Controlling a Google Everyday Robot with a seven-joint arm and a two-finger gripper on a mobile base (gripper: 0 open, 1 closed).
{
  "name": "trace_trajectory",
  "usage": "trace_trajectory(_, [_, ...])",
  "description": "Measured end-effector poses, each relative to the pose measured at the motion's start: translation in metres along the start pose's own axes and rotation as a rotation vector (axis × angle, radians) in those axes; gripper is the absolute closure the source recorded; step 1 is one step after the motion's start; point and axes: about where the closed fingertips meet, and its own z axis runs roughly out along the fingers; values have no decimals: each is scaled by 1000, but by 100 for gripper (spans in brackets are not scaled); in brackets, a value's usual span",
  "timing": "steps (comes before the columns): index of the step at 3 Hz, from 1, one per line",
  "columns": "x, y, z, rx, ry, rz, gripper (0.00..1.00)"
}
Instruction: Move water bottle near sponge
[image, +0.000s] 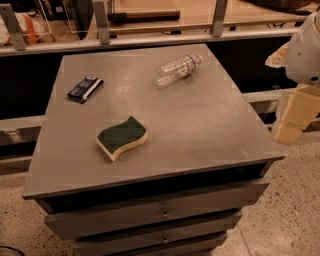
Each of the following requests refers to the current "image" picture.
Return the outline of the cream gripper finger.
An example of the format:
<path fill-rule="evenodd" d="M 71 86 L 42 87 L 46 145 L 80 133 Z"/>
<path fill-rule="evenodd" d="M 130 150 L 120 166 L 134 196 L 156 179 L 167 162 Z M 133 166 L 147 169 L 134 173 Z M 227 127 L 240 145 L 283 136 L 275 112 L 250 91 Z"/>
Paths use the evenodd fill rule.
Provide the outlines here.
<path fill-rule="evenodd" d="M 320 86 L 299 84 L 289 95 L 274 141 L 292 145 L 320 113 Z"/>
<path fill-rule="evenodd" d="M 265 65 L 271 68 L 281 68 L 287 63 L 286 55 L 289 43 L 283 44 L 274 53 L 272 53 L 265 61 Z"/>

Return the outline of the white rounded gripper body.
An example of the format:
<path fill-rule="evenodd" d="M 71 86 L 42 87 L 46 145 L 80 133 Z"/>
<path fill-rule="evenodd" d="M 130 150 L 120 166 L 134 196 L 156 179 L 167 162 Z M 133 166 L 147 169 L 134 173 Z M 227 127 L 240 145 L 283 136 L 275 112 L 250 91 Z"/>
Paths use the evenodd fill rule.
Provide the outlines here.
<path fill-rule="evenodd" d="M 310 14 L 291 37 L 286 54 L 286 75 L 307 85 L 320 85 L 320 11 Z"/>

